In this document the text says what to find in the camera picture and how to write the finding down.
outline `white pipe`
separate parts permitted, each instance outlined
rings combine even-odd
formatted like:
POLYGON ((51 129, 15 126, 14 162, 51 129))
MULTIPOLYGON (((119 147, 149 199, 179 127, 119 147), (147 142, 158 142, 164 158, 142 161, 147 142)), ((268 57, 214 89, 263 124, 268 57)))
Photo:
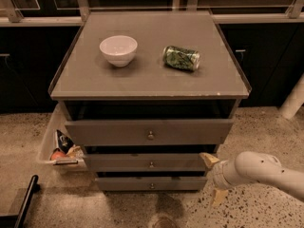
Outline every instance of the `white pipe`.
POLYGON ((286 119, 291 119, 297 110, 304 103, 304 74, 296 83, 291 94, 287 97, 282 107, 279 109, 281 115, 286 119))

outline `drawer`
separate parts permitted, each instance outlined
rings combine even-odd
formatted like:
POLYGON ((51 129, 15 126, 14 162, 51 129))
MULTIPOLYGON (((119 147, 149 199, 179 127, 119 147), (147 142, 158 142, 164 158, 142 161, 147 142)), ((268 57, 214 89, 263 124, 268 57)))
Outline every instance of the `drawer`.
POLYGON ((93 154, 84 161, 95 172, 205 171, 199 154, 93 154))
POLYGON ((103 191, 161 191, 201 190, 205 177, 124 177, 98 178, 96 182, 103 191))
POLYGON ((233 121, 216 120, 81 120, 66 122, 79 145, 166 145, 224 143, 233 121))

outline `white bowl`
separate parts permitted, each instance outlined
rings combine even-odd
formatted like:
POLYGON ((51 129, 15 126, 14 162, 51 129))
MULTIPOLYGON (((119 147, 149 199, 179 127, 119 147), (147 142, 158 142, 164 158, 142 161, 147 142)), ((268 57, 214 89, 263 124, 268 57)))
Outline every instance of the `white bowl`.
POLYGON ((135 57, 137 45, 137 41, 132 37, 115 35, 103 40, 99 48, 110 64, 124 67, 135 57))

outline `tin can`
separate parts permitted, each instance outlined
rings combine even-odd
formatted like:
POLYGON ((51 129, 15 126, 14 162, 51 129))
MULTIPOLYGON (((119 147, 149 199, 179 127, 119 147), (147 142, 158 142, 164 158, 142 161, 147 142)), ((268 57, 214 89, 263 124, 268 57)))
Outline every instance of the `tin can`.
POLYGON ((171 67, 195 71, 200 65, 200 54, 193 49, 169 46, 163 50, 162 60, 171 67))

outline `floor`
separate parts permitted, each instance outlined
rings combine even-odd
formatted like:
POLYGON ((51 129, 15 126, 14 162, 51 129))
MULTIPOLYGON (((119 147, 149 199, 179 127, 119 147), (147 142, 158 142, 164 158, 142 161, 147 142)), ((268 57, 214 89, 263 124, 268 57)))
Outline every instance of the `floor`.
MULTIPOLYGON (((200 192, 101 192, 92 174, 62 173, 37 162, 49 119, 50 114, 0 115, 0 214, 18 213, 31 176, 39 176, 41 190, 33 196, 25 227, 152 228, 161 217, 180 228, 304 227, 304 203, 271 186, 236 187, 219 207, 212 206, 212 173, 200 192)), ((304 108, 291 120, 275 107, 240 108, 218 156, 270 153, 285 167, 304 172, 303 142, 304 108)))

